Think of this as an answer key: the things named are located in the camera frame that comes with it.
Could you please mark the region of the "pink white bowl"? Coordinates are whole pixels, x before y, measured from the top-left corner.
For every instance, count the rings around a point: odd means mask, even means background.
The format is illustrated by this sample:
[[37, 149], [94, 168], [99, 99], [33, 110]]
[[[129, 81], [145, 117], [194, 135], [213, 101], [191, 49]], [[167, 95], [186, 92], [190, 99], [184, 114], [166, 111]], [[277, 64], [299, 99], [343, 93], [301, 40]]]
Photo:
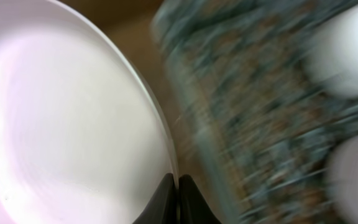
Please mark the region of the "pink white bowl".
[[319, 27], [306, 56], [309, 79], [340, 98], [358, 98], [358, 4]]

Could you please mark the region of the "white cup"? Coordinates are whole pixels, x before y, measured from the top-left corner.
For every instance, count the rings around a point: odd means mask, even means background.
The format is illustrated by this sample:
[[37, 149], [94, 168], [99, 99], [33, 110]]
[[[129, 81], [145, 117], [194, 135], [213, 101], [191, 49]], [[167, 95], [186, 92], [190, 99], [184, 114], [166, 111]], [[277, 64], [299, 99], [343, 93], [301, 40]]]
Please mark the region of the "white cup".
[[358, 136], [334, 149], [326, 180], [332, 187], [334, 208], [348, 223], [358, 223]]

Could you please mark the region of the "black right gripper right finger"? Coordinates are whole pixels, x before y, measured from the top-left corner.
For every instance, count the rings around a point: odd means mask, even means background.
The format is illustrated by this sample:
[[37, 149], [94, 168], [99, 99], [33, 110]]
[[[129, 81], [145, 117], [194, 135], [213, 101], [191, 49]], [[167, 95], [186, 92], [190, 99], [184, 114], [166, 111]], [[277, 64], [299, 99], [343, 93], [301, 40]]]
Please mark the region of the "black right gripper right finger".
[[221, 224], [188, 174], [179, 178], [179, 195], [181, 224]]

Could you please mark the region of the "large white plate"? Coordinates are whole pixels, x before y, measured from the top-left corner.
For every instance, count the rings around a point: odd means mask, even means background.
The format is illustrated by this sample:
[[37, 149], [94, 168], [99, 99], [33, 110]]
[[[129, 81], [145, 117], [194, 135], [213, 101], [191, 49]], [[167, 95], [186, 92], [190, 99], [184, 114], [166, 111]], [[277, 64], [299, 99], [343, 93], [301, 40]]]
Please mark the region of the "large white plate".
[[0, 223], [132, 223], [178, 165], [137, 69], [60, 1], [0, 1]]

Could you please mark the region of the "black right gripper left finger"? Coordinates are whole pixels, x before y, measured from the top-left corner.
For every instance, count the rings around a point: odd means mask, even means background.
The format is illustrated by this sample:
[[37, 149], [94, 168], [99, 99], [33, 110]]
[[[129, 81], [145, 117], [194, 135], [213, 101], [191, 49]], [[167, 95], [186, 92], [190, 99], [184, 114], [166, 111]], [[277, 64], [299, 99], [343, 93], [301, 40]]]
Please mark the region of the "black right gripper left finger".
[[177, 190], [173, 174], [166, 174], [133, 224], [176, 224]]

